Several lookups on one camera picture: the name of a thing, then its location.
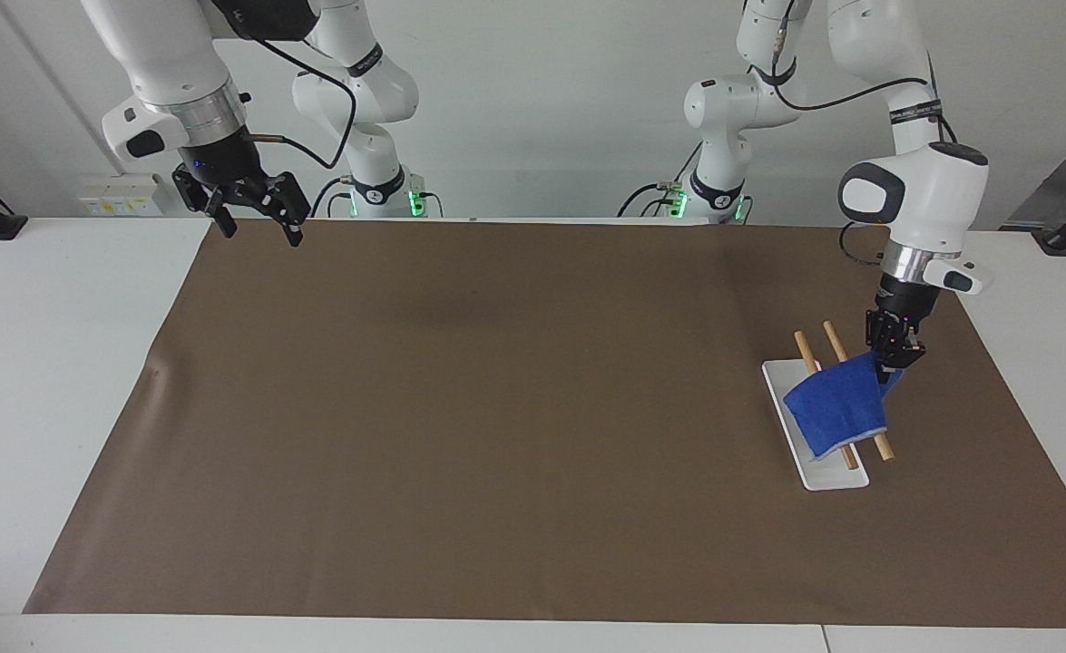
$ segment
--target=brown tablecloth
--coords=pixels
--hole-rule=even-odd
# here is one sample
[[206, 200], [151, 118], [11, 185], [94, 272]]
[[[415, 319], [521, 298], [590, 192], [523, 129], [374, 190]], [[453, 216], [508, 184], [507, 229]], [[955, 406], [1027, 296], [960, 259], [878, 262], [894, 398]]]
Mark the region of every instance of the brown tablecloth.
[[206, 235], [28, 613], [1066, 627], [1066, 489], [955, 297], [897, 461], [800, 485], [759, 368], [862, 348], [834, 230], [306, 232]]

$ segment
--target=white tray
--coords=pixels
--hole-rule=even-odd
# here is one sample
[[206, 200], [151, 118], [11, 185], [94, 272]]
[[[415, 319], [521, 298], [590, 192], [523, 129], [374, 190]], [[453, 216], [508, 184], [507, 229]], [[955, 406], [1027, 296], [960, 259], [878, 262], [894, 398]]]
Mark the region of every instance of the white tray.
[[771, 398], [778, 412], [778, 422], [782, 423], [782, 434], [787, 436], [787, 445], [790, 446], [791, 458], [795, 459], [803, 487], [809, 491], [868, 487], [870, 479], [868, 471], [863, 470], [863, 459], [860, 458], [859, 452], [856, 451], [856, 461], [859, 462], [856, 470], [847, 470], [847, 463], [843, 461], [843, 454], [840, 451], [827, 455], [822, 460], [814, 460], [814, 454], [811, 454], [811, 447], [807, 445], [806, 439], [803, 439], [794, 414], [791, 414], [790, 409], [782, 403], [782, 397], [787, 396], [790, 389], [807, 377], [807, 369], [802, 359], [768, 360], [762, 363], [762, 375], [765, 376], [765, 387], [771, 390]]

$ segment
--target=wooden rod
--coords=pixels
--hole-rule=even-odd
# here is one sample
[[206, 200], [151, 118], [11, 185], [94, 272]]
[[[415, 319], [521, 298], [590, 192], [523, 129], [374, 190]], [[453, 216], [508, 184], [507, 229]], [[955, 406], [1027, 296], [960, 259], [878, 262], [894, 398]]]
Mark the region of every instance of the wooden rod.
[[[830, 320], [823, 323], [823, 330], [826, 331], [826, 337], [831, 341], [831, 348], [835, 350], [836, 358], [839, 359], [840, 363], [844, 363], [847, 360], [847, 348], [843, 347], [843, 343], [839, 340], [839, 331], [835, 330], [835, 324], [831, 324]], [[886, 460], [894, 459], [894, 450], [892, 448], [892, 443], [888, 442], [888, 434], [882, 432], [875, 436], [875, 448], [881, 451], [881, 458]]]
[[[798, 355], [803, 356], [803, 364], [807, 366], [807, 376], [819, 372], [819, 368], [814, 364], [814, 353], [811, 352], [811, 344], [807, 342], [807, 334], [803, 331], [795, 331], [795, 344], [798, 345]], [[850, 444], [843, 446], [843, 462], [847, 463], [849, 470], [859, 470], [856, 451]]]

